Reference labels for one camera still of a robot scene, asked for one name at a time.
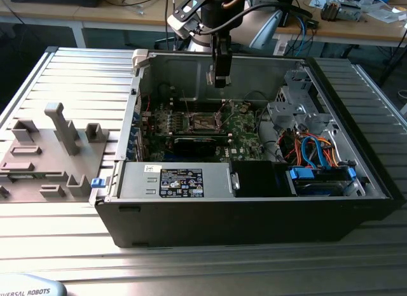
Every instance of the barcode sticker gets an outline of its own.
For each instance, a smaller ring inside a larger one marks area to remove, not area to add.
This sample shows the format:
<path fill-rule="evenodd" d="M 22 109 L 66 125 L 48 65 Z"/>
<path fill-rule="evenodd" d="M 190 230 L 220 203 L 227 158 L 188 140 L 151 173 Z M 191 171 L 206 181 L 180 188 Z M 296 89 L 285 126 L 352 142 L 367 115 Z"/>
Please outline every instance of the barcode sticker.
<path fill-rule="evenodd" d="M 144 172 L 147 173 L 159 173 L 161 171 L 162 166 L 158 166 L 156 164 L 148 164 L 144 166 Z"/>

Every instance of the power supply label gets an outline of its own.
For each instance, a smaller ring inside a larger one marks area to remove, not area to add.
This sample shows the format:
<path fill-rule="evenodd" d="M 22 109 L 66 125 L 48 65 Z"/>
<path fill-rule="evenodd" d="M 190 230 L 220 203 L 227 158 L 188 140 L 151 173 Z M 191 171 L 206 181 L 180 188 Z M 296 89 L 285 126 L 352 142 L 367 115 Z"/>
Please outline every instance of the power supply label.
<path fill-rule="evenodd" d="M 162 169 L 160 196 L 178 199 L 204 197 L 202 169 Z"/>

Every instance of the blue latch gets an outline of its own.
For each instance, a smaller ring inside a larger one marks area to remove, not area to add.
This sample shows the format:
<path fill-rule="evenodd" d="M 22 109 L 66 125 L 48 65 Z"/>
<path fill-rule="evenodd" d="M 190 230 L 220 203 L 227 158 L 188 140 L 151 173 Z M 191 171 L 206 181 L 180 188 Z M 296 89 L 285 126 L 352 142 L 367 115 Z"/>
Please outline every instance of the blue latch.
<path fill-rule="evenodd" d="M 356 178 L 356 172 L 353 167 L 348 168 L 348 173 L 349 173 L 350 178 L 352 178 L 353 180 Z"/>
<path fill-rule="evenodd" d="M 314 172 L 309 167 L 294 167 L 290 170 L 290 176 L 292 180 L 300 179 L 314 179 Z"/>
<path fill-rule="evenodd" d="M 92 182 L 90 183 L 92 188 L 105 188 L 106 187 L 106 180 L 104 178 L 92 178 Z"/>

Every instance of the motherboard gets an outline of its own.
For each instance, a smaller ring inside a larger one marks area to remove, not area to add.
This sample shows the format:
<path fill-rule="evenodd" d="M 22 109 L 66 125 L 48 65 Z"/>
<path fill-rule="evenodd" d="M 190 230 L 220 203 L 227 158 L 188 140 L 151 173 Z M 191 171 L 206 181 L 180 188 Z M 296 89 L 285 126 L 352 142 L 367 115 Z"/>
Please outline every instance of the motherboard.
<path fill-rule="evenodd" d="M 144 113 L 145 161 L 261 160 L 256 112 L 248 102 L 171 99 Z"/>

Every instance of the green circuit board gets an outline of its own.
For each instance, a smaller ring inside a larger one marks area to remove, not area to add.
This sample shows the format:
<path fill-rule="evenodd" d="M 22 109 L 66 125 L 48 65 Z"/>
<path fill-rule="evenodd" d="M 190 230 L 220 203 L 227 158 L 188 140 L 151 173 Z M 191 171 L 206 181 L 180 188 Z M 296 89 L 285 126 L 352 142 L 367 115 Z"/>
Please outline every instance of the green circuit board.
<path fill-rule="evenodd" d="M 172 144 L 175 136 L 173 136 L 172 130 L 176 130 L 180 137 L 188 137 L 188 133 L 194 133 L 195 137 L 203 139 L 215 138 L 217 141 L 221 137 L 222 144 L 216 145 L 215 154 L 210 157 L 201 157 L 200 162 L 261 160 L 263 153 L 255 132 L 255 123 L 254 111 L 242 103 L 231 102 L 218 115 L 208 112 L 189 112 L 188 114 L 173 112 L 160 105 L 152 110 L 151 128 L 153 131 L 148 130 L 144 135 L 144 142 L 148 148 L 146 160 L 153 162 L 188 161 L 188 159 L 174 155 Z"/>

